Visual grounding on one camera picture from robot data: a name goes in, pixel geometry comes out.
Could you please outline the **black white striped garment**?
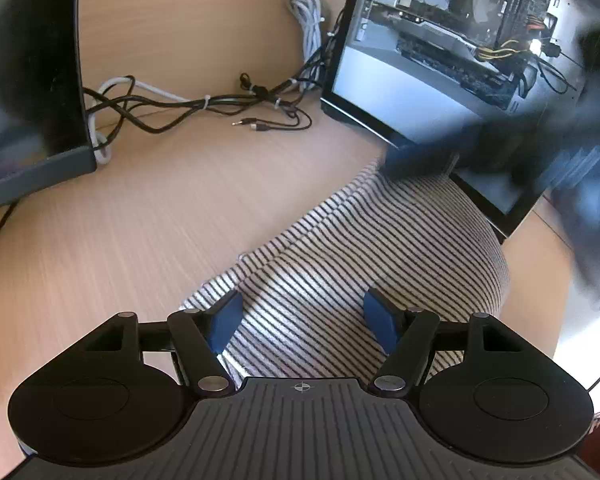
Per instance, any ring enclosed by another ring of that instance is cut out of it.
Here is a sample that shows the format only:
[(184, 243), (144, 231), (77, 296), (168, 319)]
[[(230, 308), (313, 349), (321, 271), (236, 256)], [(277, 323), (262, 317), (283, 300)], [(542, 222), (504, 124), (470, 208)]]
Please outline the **black white striped garment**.
[(242, 322), (219, 356), (235, 380), (368, 382), (386, 356), (364, 321), (366, 292), (464, 322), (476, 312), (498, 314), (508, 284), (500, 242), (454, 182), (392, 182), (370, 165), (204, 282), (184, 308), (202, 311), (228, 292), (242, 295)]

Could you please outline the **glass panel computer case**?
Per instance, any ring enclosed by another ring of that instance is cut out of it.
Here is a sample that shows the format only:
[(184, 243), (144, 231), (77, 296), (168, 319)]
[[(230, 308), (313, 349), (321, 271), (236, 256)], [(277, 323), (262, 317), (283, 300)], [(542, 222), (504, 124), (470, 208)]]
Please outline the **glass panel computer case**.
[[(383, 138), (387, 154), (569, 108), (585, 87), (579, 40), (599, 29), (600, 0), (347, 0), (323, 106)], [(505, 236), (549, 193), (506, 174), (448, 175)]]

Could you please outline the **dark monitor on left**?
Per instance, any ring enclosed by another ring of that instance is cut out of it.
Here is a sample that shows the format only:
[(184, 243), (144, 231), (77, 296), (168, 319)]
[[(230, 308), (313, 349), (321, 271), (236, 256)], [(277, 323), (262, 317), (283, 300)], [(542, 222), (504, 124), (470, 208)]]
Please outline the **dark monitor on left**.
[(0, 207), (95, 168), (78, 0), (0, 0)]

